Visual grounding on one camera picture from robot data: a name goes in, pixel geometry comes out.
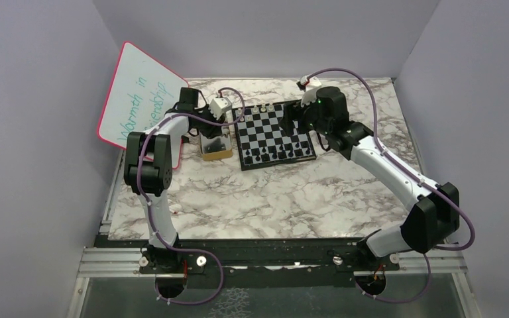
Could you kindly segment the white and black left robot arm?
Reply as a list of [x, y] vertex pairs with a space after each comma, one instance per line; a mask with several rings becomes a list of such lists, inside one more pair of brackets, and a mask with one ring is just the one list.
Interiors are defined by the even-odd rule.
[[183, 87], [179, 100], [158, 123], [127, 137], [123, 177], [132, 192], [140, 196], [149, 229], [142, 266], [166, 272], [181, 266], [178, 232], [171, 220], [167, 191], [180, 160], [182, 138], [192, 129], [207, 138], [223, 136], [222, 129], [228, 124], [226, 114], [232, 108], [232, 102], [222, 94], [199, 107], [201, 95], [198, 89]]

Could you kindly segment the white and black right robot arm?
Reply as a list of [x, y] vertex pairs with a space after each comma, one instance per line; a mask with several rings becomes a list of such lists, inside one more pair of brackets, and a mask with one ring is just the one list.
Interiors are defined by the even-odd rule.
[[349, 118], [347, 99], [338, 87], [308, 91], [302, 100], [287, 102], [283, 111], [279, 125], [287, 136], [322, 134], [330, 149], [370, 172], [408, 210], [401, 225], [377, 230], [357, 243], [361, 268], [371, 270], [397, 252], [424, 254], [459, 228], [457, 188], [421, 175], [376, 142], [371, 129]]

